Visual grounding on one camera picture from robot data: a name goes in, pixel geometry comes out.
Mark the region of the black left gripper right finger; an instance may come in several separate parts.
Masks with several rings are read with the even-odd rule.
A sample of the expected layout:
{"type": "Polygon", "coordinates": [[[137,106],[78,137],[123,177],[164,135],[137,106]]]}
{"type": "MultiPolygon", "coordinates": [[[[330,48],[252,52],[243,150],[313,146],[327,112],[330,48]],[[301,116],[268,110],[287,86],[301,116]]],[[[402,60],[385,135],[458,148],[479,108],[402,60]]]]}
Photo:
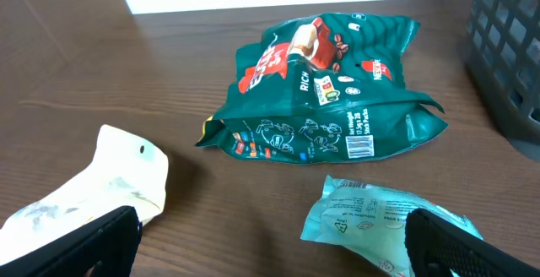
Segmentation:
{"type": "Polygon", "coordinates": [[[426,210],[408,214],[405,247],[416,277],[539,277],[539,270],[426,210]]]}

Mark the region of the green Nescafe coffee bag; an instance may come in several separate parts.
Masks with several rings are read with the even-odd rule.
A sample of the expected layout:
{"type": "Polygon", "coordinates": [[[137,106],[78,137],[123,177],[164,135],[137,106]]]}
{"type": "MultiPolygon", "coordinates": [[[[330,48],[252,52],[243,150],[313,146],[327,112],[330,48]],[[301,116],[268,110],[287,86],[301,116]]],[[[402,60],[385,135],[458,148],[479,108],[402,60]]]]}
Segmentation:
{"type": "Polygon", "coordinates": [[[407,16],[316,14],[274,25],[235,54],[225,103],[198,140],[240,160],[381,160],[438,137],[442,107],[404,82],[419,30],[407,16]]]}

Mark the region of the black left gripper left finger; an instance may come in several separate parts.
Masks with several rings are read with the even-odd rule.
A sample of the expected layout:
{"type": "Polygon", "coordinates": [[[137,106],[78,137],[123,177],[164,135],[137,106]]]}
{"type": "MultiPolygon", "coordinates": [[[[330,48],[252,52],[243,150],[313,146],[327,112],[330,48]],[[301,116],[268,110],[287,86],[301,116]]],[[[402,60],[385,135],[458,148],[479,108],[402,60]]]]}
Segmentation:
{"type": "Polygon", "coordinates": [[[143,223],[121,206],[1,266],[6,277],[122,277],[131,273],[143,223]]]}

